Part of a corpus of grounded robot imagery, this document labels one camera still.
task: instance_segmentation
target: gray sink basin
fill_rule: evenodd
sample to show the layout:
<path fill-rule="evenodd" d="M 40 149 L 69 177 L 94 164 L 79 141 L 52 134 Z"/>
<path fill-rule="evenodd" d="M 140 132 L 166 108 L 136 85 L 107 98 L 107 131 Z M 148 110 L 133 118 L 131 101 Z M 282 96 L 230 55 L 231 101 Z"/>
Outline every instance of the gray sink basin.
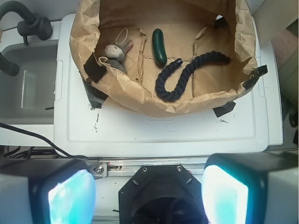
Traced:
<path fill-rule="evenodd" d="M 53 124 L 58 40 L 11 45 L 3 56 L 19 65 L 11 77 L 0 71 L 0 122 Z"/>

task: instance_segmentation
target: bright light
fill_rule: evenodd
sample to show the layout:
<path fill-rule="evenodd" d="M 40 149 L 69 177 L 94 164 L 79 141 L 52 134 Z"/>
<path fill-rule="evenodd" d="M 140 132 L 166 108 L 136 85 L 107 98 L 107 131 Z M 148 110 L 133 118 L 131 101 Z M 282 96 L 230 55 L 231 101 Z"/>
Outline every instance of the bright light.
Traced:
<path fill-rule="evenodd" d="M 244 224 L 248 187 L 216 165 L 208 166 L 202 176 L 202 199 L 212 224 Z"/>
<path fill-rule="evenodd" d="M 51 224 L 91 223 L 95 207 L 95 181 L 83 169 L 49 191 Z"/>

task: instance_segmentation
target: bolt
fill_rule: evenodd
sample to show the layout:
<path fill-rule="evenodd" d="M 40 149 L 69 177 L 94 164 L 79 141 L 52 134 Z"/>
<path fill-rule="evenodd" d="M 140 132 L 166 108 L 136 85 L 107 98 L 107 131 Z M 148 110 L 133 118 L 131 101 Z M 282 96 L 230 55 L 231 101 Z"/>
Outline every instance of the bolt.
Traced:
<path fill-rule="evenodd" d="M 102 174 L 104 172 L 104 167 L 102 165 L 98 165 L 95 169 L 93 169 L 97 174 Z"/>
<path fill-rule="evenodd" d="M 182 166 L 177 166 L 177 171 L 181 172 L 182 171 Z"/>

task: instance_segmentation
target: stuffed animal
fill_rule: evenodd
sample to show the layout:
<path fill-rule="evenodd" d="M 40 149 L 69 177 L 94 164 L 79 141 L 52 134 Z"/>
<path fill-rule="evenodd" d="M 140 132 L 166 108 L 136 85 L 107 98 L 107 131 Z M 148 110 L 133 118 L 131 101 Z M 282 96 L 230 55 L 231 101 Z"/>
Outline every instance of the stuffed animal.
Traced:
<path fill-rule="evenodd" d="M 108 58 L 107 63 L 126 74 L 127 70 L 123 66 L 123 61 L 125 60 L 126 53 L 132 47 L 133 41 L 127 41 L 124 46 L 118 44 L 107 45 L 104 50 L 105 56 Z"/>

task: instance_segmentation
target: brown paper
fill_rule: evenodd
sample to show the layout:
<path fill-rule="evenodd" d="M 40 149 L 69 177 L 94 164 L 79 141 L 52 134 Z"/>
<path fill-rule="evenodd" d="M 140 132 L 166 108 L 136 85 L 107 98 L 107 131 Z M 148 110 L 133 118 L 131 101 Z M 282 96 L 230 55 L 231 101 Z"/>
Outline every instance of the brown paper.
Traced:
<path fill-rule="evenodd" d="M 214 28 L 217 15 L 226 27 Z M 104 42 L 114 43 L 123 28 L 134 46 L 124 66 L 128 73 L 112 68 L 104 56 Z M 229 65 L 211 64 L 195 71 L 186 91 L 174 103 L 164 102 L 155 92 L 162 68 L 155 64 L 151 36 L 154 29 L 164 33 L 168 63 L 177 58 L 182 66 L 167 80 L 172 91 L 182 69 L 196 56 L 220 51 L 231 58 Z M 222 106 L 244 94 L 242 83 L 257 68 L 256 37 L 245 0 L 81 0 L 71 31 L 72 57 L 88 79 L 84 65 L 94 53 L 107 73 L 91 85 L 107 94 L 104 104 L 127 108 L 152 117 L 171 117 Z"/>

